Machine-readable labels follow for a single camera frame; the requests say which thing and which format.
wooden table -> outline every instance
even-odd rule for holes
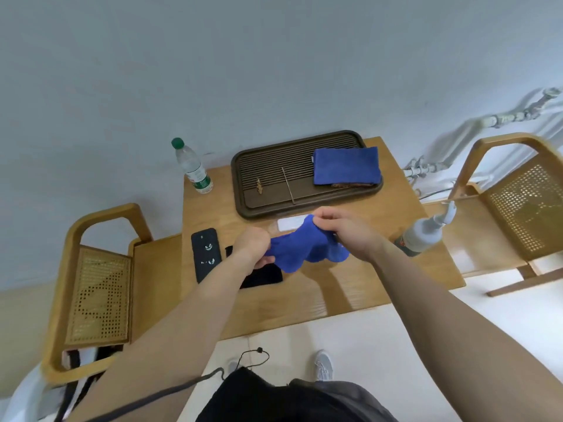
[[[381,234],[391,237],[415,220],[425,218],[426,213],[383,139],[366,139],[365,144],[379,148],[379,166],[385,181],[383,189],[375,195],[336,202],[335,205],[353,210]],[[225,247],[232,245],[244,228],[249,225],[267,228],[280,217],[243,219],[235,209],[230,166],[210,169],[208,173],[214,188],[206,195],[198,194],[187,179],[184,182],[182,296],[196,285],[191,234],[215,228],[224,259]],[[465,285],[442,242],[417,256],[415,261],[448,289]],[[370,264],[352,255],[338,264],[305,262],[297,272],[284,273],[282,283],[239,291],[221,338],[234,338],[387,303],[390,299]]]

white eraser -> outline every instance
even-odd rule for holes
[[[308,215],[299,215],[299,216],[292,216],[291,218],[282,218],[278,219],[278,231],[291,231],[292,229],[297,229],[303,222]]]

blue towel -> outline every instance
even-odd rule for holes
[[[313,152],[313,167],[315,185],[381,182],[377,147],[319,148]]]
[[[297,271],[303,261],[342,262],[349,254],[332,232],[323,231],[313,223],[313,215],[307,216],[303,225],[291,234],[274,237],[266,252],[266,256],[276,256],[275,264],[285,272]]]

gray pants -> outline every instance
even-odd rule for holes
[[[366,422],[398,422],[376,397],[355,383],[340,380],[307,382],[301,379],[293,379],[290,383],[314,388],[336,398]]]

wooden chair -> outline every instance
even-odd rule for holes
[[[129,220],[138,235],[128,255],[81,245],[90,226]],[[135,341],[180,300],[181,235],[152,240],[141,208],[125,204],[95,212],[70,227],[48,324],[41,368],[60,385],[105,371],[115,356],[68,370],[62,353]]]
[[[537,154],[486,191],[468,184],[485,153],[520,143]],[[450,193],[457,214],[443,241],[464,277],[517,268],[524,281],[492,290],[489,296],[563,278],[563,263],[541,273],[538,259],[563,251],[563,159],[556,149],[527,133],[478,140]],[[441,202],[425,204],[429,215]]]

